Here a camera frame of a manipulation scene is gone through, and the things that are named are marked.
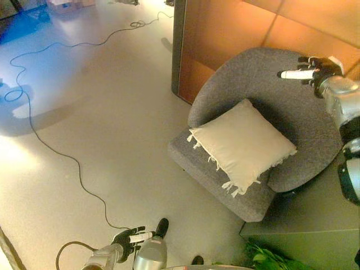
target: black shoe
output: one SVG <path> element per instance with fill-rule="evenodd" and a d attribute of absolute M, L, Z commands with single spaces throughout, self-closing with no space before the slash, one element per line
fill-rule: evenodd
<path fill-rule="evenodd" d="M 204 259 L 201 256 L 196 256 L 193 260 L 191 265 L 195 266 L 195 265 L 204 265 Z"/>
<path fill-rule="evenodd" d="M 155 236 L 159 236 L 162 239 L 167 234 L 169 228 L 169 221 L 166 218 L 163 218 L 160 220 L 159 224 L 157 225 Z"/>

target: wooden wall panel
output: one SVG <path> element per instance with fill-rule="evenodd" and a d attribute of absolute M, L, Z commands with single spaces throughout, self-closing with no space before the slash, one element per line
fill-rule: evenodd
<path fill-rule="evenodd" d="M 358 78 L 358 0 L 188 0 L 178 94 L 192 102 L 224 62 L 265 46 L 329 57 Z"/>
<path fill-rule="evenodd" d="M 265 47 L 282 48 L 307 56 L 338 58 L 345 72 L 360 58 L 359 50 L 337 38 L 279 16 Z"/>
<path fill-rule="evenodd" d="M 359 0 L 286 0 L 279 15 L 360 47 Z"/>
<path fill-rule="evenodd" d="M 244 0 L 244 2 L 276 13 L 282 0 Z"/>

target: gray floor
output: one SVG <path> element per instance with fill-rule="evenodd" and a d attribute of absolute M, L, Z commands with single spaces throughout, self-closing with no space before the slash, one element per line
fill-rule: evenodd
<path fill-rule="evenodd" d="M 68 241 L 102 247 L 117 229 L 104 219 L 104 207 L 85 193 L 76 163 L 44 147 L 32 134 L 25 99 L 5 103 L 19 71 L 9 60 L 54 41 L 99 42 L 111 31 L 158 11 L 173 13 L 163 0 L 134 7 L 98 1 L 51 25 L 0 46 L 0 225 L 28 270 L 54 269 Z M 101 47 L 55 46 L 16 63 L 31 96 L 39 135 L 55 149 L 78 158 L 86 188 L 103 197 L 117 226 L 154 230 L 167 217 L 168 266 L 237 260 L 243 221 L 219 203 L 167 156 L 167 143 L 187 123 L 190 106 L 170 90 L 173 19 L 118 33 Z M 80 269 L 90 253 L 69 247 L 61 269 Z M 130 269 L 131 260 L 117 269 Z"/>

